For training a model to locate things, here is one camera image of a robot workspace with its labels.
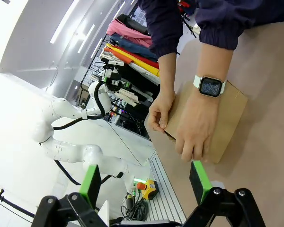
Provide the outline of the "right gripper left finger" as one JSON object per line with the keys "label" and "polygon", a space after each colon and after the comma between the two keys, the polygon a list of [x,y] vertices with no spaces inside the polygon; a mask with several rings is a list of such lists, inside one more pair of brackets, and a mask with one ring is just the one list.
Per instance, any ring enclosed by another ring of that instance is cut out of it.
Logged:
{"label": "right gripper left finger", "polygon": [[65,227],[77,221],[82,227],[106,227],[95,211],[101,187],[98,165],[90,165],[78,192],[58,199],[45,196],[41,199],[34,216],[33,227]]}

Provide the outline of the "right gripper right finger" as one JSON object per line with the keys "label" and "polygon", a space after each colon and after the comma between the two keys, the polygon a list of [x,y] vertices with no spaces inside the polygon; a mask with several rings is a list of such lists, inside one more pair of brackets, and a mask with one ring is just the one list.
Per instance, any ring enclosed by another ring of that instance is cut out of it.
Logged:
{"label": "right gripper right finger", "polygon": [[209,227],[216,217],[225,217],[231,227],[264,227],[256,201],[247,188],[229,192],[212,186],[201,161],[192,161],[189,180],[198,206],[184,227]]}

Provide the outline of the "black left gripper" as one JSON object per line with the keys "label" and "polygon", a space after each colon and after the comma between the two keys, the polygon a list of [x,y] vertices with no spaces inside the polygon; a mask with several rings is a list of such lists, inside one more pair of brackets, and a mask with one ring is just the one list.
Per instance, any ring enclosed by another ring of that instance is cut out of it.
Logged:
{"label": "black left gripper", "polygon": [[116,72],[111,72],[110,77],[103,76],[103,83],[108,83],[108,89],[117,92],[121,88],[123,89],[132,89],[132,84],[127,81],[121,81],[121,75]]}

